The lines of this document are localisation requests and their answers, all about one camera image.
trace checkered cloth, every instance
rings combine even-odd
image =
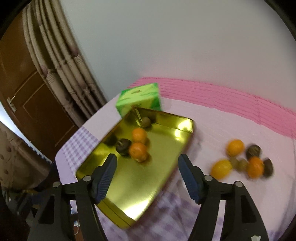
[[[62,151],[73,175],[98,143],[99,141],[89,131],[81,127],[63,146]],[[117,227],[97,209],[108,240],[187,240],[200,207],[191,202],[190,198],[184,200],[178,196],[180,185],[183,185],[182,177],[179,172],[174,172],[148,210],[133,227],[126,230]],[[218,218],[213,241],[220,240],[222,225],[223,219]],[[269,233],[270,238],[274,236],[275,233]]]

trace beige curtain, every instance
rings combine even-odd
[[[33,63],[56,99],[80,127],[106,101],[79,54],[58,0],[34,0],[23,10]]]
[[[31,189],[48,175],[50,164],[0,122],[0,182],[6,189]]]

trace pink pleated trim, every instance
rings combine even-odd
[[[149,83],[158,83],[162,97],[233,113],[295,139],[296,113],[269,100],[218,85],[178,79],[145,77],[129,88]]]

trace tray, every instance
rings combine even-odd
[[[149,117],[152,126],[147,130],[148,160],[139,163],[119,155],[115,146],[103,142],[111,135],[132,139],[132,130],[141,119]],[[77,179],[92,174],[109,153],[117,156],[115,171],[106,198],[98,208],[120,228],[132,226],[145,212],[177,165],[178,156],[193,133],[193,120],[144,108],[133,108],[103,138],[76,172]]]

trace wooden door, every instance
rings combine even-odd
[[[8,105],[8,98],[13,98],[15,112]],[[31,60],[23,33],[22,13],[0,40],[0,101],[20,131],[52,161],[78,129]]]

